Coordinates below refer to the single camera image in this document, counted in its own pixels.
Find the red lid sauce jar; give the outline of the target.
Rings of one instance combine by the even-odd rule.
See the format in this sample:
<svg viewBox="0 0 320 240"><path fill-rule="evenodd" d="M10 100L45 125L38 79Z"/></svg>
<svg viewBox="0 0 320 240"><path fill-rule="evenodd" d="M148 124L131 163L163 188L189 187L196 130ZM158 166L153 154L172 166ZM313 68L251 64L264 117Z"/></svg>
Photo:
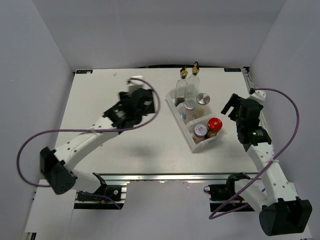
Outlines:
<svg viewBox="0 0 320 240"><path fill-rule="evenodd" d="M222 129L223 127L223 122L216 117L210 118L208 123L207 123L207 133L205 137L212 138L215 137L218 132Z"/></svg>

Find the silver lid white canister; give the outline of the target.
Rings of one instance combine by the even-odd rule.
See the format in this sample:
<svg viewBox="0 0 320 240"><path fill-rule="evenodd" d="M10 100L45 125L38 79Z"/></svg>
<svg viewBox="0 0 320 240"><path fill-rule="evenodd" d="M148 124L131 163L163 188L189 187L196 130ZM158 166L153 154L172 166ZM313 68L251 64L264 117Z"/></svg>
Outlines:
<svg viewBox="0 0 320 240"><path fill-rule="evenodd" d="M196 107L194 109L194 119L201 118L205 115L205 107L211 101L207 93L198 93L195 99Z"/></svg>

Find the clear glass cruet bottle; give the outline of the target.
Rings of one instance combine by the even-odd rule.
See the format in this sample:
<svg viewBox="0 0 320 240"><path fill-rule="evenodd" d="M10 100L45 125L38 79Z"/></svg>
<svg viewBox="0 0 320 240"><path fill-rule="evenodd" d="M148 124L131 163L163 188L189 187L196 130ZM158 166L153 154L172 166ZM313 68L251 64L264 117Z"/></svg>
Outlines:
<svg viewBox="0 0 320 240"><path fill-rule="evenodd" d="M195 100L198 94L200 79L198 77L198 73L200 71L199 63L197 61L194 62L194 66L192 68L191 76L186 81L184 99L185 100Z"/></svg>

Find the glass cruet dark powder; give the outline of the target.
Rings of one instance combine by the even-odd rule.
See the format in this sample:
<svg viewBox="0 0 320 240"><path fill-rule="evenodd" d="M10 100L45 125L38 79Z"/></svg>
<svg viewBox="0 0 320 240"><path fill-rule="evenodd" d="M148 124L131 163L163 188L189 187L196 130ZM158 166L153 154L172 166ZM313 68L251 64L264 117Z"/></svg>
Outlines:
<svg viewBox="0 0 320 240"><path fill-rule="evenodd" d="M185 101L185 90L186 90L186 86L187 86L187 76L188 76L187 66L184 66L180 70L180 79L176 83L175 99L174 99L174 104L176 107Z"/></svg>

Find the small jar labelled lid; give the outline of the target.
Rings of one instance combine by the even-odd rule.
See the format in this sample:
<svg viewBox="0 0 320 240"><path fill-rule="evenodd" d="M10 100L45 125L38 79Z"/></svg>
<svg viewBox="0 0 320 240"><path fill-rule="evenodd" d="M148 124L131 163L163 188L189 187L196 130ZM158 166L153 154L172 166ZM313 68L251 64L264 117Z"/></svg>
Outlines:
<svg viewBox="0 0 320 240"><path fill-rule="evenodd" d="M195 144L198 144L200 142L202 142L204 139L205 139L205 136L208 132L208 129L205 125L203 124L197 124L195 127L194 127L194 130L193 130L193 141L195 142Z"/></svg>

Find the silver shaker blue label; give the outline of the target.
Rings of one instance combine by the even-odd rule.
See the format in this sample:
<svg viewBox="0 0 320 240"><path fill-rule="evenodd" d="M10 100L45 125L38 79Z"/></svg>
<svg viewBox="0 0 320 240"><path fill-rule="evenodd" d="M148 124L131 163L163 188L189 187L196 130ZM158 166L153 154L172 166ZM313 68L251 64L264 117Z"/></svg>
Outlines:
<svg viewBox="0 0 320 240"><path fill-rule="evenodd" d="M193 120L195 108L196 108L196 102L193 99L187 99L184 102L182 119L185 124Z"/></svg>

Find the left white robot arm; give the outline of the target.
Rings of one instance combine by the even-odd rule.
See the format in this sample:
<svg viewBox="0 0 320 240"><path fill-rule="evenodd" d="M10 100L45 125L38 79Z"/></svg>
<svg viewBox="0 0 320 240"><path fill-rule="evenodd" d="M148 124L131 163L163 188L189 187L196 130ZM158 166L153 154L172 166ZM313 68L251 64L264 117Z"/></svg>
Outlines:
<svg viewBox="0 0 320 240"><path fill-rule="evenodd" d="M120 92L119 101L106 110L91 126L74 139L50 150L40 151L40 172L57 195L74 189L99 200L105 196L107 184L97 173L76 170L76 165L108 140L117 137L122 129L138 125L143 116L155 113L153 91L138 88Z"/></svg>

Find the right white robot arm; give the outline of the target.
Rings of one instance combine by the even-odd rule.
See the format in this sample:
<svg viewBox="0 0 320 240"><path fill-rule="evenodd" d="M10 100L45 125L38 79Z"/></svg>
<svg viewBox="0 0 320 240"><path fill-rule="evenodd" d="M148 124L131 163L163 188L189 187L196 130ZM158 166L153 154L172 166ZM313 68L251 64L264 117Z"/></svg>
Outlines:
<svg viewBox="0 0 320 240"><path fill-rule="evenodd" d="M226 195L242 197L258 213L259 223L267 236L303 233L312 213L309 200L302 200L291 187L274 155L272 140L260 126L260 100L232 94L222 114L235 122L237 138L253 161L265 191L256 187L245 174L230 176Z"/></svg>

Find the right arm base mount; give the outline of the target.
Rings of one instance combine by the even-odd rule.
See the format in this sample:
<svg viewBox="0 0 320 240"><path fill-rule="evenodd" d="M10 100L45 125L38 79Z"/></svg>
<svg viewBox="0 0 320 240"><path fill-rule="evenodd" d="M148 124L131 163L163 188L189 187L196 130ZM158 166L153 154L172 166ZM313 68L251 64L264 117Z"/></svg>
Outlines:
<svg viewBox="0 0 320 240"><path fill-rule="evenodd" d="M213 213L219 205L228 200L235 194L234 183L239 180L250 180L251 178L245 173L235 173L228 176L226 183L210 184L203 188L203 191L210 195L210 211ZM231 203L224 206L220 212L228 212L240 208L238 212L253 212L253 208L244 202L241 196L237 196Z"/></svg>

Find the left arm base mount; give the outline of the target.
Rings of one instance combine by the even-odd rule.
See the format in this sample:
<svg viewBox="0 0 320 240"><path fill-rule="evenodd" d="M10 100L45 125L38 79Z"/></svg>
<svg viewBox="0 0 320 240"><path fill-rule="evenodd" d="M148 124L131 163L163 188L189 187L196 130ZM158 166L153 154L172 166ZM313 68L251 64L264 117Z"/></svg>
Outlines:
<svg viewBox="0 0 320 240"><path fill-rule="evenodd" d="M74 201L76 210L121 210L126 199L123 183L105 183L94 193L78 191Z"/></svg>

